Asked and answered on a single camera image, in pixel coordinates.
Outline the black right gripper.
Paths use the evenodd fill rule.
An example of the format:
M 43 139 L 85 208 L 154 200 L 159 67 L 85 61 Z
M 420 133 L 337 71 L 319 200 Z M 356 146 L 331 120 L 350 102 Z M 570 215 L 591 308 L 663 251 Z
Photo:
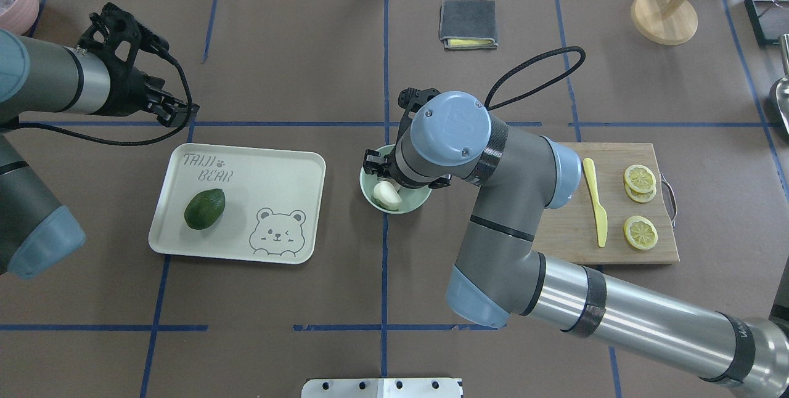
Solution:
M 430 189 L 442 189 L 449 187 L 452 176 L 443 174 L 442 176 L 428 177 L 417 173 L 406 163 L 405 153 L 400 145 L 401 139 L 411 128 L 413 113 L 419 112 L 431 99 L 440 95 L 440 91 L 435 88 L 414 89 L 407 88 L 398 95 L 398 106 L 404 110 L 402 118 L 398 124 L 398 135 L 394 148 L 389 153 L 380 153 L 373 149 L 364 151 L 364 161 L 362 170 L 366 174 L 374 174 L 382 179 L 392 179 L 398 185 L 406 189 L 420 189 L 428 187 Z

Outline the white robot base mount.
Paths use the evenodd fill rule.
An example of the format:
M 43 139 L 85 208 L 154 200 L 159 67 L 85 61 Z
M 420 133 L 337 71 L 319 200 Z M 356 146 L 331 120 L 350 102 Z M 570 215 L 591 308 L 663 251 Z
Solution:
M 459 378 L 335 378 L 305 382 L 301 397 L 463 397 Z

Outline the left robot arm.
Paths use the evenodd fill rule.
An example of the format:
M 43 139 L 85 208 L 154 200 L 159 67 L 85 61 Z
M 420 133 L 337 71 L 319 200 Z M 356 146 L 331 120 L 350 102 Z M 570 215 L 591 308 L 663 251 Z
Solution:
M 47 129 L 88 142 L 102 139 L 42 123 L 26 112 L 122 117 L 146 112 L 169 133 L 199 111 L 169 42 L 131 13 L 108 2 L 89 17 L 76 47 L 2 30 L 2 135 Z M 86 241 L 70 210 L 6 139 L 1 140 L 1 269 L 31 279 L 73 254 Z

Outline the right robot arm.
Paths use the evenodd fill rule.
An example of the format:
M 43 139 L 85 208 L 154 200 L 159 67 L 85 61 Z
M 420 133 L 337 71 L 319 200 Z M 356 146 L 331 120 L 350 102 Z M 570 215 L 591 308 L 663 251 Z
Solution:
M 739 397 L 787 396 L 787 321 L 742 320 L 615 279 L 533 249 L 545 209 L 578 189 L 575 151 L 512 129 L 466 92 L 408 88 L 392 151 L 367 149 L 367 174 L 406 189 L 462 179 L 479 188 L 446 302 L 479 325 L 532 316 L 729 389 Z

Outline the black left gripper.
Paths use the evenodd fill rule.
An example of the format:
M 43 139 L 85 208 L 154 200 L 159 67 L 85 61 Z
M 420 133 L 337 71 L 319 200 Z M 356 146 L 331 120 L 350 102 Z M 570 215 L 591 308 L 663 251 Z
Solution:
M 177 128 L 197 114 L 199 106 L 167 92 L 163 78 L 135 67 L 140 52 L 176 66 L 165 38 L 112 2 L 106 3 L 101 12 L 91 13 L 89 19 L 90 27 L 77 41 L 81 72 L 78 113 L 121 117 L 147 112 L 166 128 Z

